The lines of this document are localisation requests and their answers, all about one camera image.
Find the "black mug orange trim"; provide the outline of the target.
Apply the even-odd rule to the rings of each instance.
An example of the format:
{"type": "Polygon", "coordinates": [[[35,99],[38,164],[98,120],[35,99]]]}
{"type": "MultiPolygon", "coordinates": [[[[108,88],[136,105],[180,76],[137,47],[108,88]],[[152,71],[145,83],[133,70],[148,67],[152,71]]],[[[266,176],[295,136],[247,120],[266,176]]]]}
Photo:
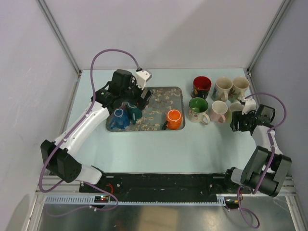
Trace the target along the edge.
{"type": "Polygon", "coordinates": [[[207,99],[211,89],[212,82],[208,77],[198,76],[193,80],[193,89],[191,92],[192,98],[207,99]]]}

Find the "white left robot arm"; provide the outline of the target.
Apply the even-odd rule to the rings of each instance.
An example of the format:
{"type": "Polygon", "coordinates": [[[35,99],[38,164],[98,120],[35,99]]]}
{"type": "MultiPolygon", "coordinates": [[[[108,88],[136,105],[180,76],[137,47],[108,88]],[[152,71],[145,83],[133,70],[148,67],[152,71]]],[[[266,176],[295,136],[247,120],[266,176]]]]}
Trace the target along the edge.
{"type": "Polygon", "coordinates": [[[103,172],[97,167],[79,163],[74,156],[87,137],[122,103],[133,103],[140,110],[146,107],[153,93],[145,86],[151,77],[152,74],[144,69],[135,74],[116,70],[111,81],[94,93],[87,109],[70,128],[55,140],[45,140],[41,144],[47,170],[67,183],[85,181],[94,191],[102,192],[107,185],[103,172]]]}

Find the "tall cream seahorse mug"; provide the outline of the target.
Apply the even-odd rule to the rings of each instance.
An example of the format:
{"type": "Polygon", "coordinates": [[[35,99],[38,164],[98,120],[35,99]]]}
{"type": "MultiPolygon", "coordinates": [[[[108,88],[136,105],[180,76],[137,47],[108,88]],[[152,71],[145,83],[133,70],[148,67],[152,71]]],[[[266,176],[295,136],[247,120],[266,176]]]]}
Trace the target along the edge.
{"type": "Polygon", "coordinates": [[[215,82],[214,90],[211,96],[212,100],[226,102],[232,86],[233,81],[230,78],[219,77],[215,82]]]}

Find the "dark green faceted mug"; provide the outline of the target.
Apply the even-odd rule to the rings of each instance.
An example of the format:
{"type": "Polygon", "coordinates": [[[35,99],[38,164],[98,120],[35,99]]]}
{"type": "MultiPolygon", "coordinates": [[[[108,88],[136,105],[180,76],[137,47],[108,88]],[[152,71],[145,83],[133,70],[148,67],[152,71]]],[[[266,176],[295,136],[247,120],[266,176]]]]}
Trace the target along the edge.
{"type": "Polygon", "coordinates": [[[142,111],[131,102],[128,102],[127,104],[127,112],[129,119],[132,121],[134,125],[139,119],[142,118],[142,111]]]}

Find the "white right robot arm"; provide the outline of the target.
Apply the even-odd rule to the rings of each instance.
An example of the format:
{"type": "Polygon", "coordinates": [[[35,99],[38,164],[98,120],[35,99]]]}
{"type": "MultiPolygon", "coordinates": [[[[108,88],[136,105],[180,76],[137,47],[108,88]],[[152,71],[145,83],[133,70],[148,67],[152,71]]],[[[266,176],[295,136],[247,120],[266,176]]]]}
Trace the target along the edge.
{"type": "Polygon", "coordinates": [[[271,124],[274,118],[275,109],[263,104],[247,113],[232,112],[231,129],[250,132],[256,149],[244,169],[232,167],[225,172],[222,187],[226,192],[233,193],[240,186],[271,197],[280,192],[292,160],[278,148],[271,124]]]}

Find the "pink faceted mug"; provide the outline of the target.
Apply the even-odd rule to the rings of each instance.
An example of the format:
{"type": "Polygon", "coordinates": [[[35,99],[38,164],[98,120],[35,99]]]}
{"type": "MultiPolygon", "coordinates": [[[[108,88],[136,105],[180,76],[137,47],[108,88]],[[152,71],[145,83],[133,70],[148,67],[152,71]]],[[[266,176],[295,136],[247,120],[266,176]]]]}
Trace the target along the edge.
{"type": "Polygon", "coordinates": [[[211,105],[210,109],[210,121],[211,122],[226,122],[226,112],[228,110],[228,106],[223,101],[214,101],[211,105]]]}

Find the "blue faceted mug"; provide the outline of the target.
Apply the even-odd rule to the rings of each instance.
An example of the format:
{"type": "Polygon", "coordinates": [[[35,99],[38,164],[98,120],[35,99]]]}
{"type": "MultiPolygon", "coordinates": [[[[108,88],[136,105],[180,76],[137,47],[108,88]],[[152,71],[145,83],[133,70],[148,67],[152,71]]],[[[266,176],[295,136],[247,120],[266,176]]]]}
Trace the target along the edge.
{"type": "Polygon", "coordinates": [[[114,110],[112,121],[109,124],[110,129],[127,129],[130,126],[130,120],[125,109],[118,108],[114,110]]]}

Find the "cream coral pattern mug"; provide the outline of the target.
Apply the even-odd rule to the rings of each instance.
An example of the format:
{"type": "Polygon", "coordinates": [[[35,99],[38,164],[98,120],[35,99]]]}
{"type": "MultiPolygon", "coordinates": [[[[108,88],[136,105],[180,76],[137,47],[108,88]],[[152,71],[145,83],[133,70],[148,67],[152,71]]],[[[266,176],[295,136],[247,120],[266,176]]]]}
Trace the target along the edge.
{"type": "Polygon", "coordinates": [[[249,86],[250,83],[245,77],[235,77],[233,80],[232,98],[239,101],[243,99],[249,86]]]}

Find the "cream mug with script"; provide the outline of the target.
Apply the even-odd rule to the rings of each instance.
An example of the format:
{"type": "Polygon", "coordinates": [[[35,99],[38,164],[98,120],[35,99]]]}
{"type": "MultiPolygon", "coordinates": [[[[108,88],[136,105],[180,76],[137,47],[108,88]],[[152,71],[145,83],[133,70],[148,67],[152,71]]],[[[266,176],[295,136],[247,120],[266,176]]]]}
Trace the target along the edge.
{"type": "Polygon", "coordinates": [[[193,123],[202,123],[208,125],[210,117],[207,114],[209,108],[208,102],[200,97],[192,98],[189,101],[188,119],[193,123]]]}

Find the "yellow faceted mug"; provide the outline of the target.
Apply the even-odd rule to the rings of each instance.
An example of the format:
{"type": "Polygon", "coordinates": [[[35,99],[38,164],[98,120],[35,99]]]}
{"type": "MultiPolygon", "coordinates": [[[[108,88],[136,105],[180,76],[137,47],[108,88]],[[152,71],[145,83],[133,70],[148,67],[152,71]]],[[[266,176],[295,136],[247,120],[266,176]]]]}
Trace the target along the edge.
{"type": "Polygon", "coordinates": [[[228,110],[227,110],[227,112],[225,114],[226,122],[230,124],[231,121],[232,121],[232,113],[233,112],[237,112],[237,111],[242,111],[243,108],[244,108],[244,105],[242,105],[240,102],[232,103],[229,106],[229,108],[228,108],[228,110]]]}

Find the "lilac mug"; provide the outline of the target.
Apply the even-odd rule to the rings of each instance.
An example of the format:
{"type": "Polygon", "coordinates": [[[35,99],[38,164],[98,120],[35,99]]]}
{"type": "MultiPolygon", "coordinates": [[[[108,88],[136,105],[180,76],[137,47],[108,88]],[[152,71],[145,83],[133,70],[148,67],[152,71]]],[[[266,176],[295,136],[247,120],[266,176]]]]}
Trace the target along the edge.
{"type": "Polygon", "coordinates": [[[124,103],[121,104],[120,106],[121,109],[126,109],[126,105],[124,103]]]}

